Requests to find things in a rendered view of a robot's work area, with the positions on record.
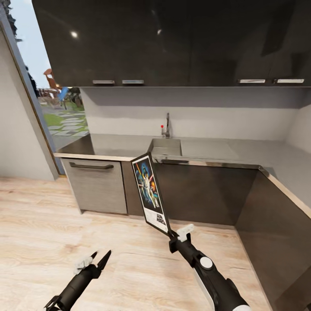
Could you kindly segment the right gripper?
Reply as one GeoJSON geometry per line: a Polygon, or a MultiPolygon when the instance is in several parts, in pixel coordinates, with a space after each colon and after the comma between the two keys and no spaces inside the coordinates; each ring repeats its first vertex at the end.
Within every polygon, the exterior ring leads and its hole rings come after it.
{"type": "Polygon", "coordinates": [[[190,233],[187,234],[187,240],[181,242],[180,240],[178,240],[179,234],[176,233],[175,231],[172,230],[172,234],[170,232],[168,232],[168,236],[170,238],[169,241],[169,249],[171,253],[174,253],[176,251],[179,251],[181,253],[181,255],[185,258],[185,255],[187,253],[187,250],[189,248],[194,247],[191,244],[191,237],[190,237],[190,233]]]}

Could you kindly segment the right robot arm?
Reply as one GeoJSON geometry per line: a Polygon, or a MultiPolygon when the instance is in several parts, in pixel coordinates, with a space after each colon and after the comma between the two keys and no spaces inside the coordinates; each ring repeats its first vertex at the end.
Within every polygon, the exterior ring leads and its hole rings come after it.
{"type": "Polygon", "coordinates": [[[177,232],[168,232],[171,253],[179,251],[193,268],[194,276],[213,311],[253,311],[240,296],[236,285],[225,279],[213,261],[191,244],[190,232],[193,224],[188,224],[177,232]]]}

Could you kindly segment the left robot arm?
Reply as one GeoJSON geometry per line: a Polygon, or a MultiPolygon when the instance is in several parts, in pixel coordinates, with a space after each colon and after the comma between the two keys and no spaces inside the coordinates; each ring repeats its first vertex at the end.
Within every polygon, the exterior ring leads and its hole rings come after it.
{"type": "Polygon", "coordinates": [[[98,263],[92,264],[97,252],[91,257],[82,257],[72,262],[75,275],[59,296],[54,296],[42,311],[70,311],[77,299],[88,287],[92,279],[98,279],[105,268],[112,251],[110,250],[98,263]]]}

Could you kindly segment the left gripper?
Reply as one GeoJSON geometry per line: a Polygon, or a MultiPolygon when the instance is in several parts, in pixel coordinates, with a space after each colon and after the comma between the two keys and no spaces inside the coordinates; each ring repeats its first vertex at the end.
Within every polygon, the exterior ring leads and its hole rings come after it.
{"type": "MultiPolygon", "coordinates": [[[[98,267],[95,264],[91,264],[85,269],[82,269],[81,272],[75,275],[72,280],[68,283],[67,286],[72,287],[76,292],[78,297],[82,295],[84,290],[88,287],[92,279],[98,279],[102,273],[102,270],[105,268],[108,259],[112,251],[110,250],[98,263],[98,267]]],[[[94,259],[97,255],[97,252],[91,255],[94,259]]]]}

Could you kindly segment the poster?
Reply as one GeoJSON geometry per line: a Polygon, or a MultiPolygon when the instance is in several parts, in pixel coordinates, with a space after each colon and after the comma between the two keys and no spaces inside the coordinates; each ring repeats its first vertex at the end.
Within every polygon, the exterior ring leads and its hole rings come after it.
{"type": "Polygon", "coordinates": [[[151,152],[130,162],[146,223],[166,236],[172,234],[151,152]]]}

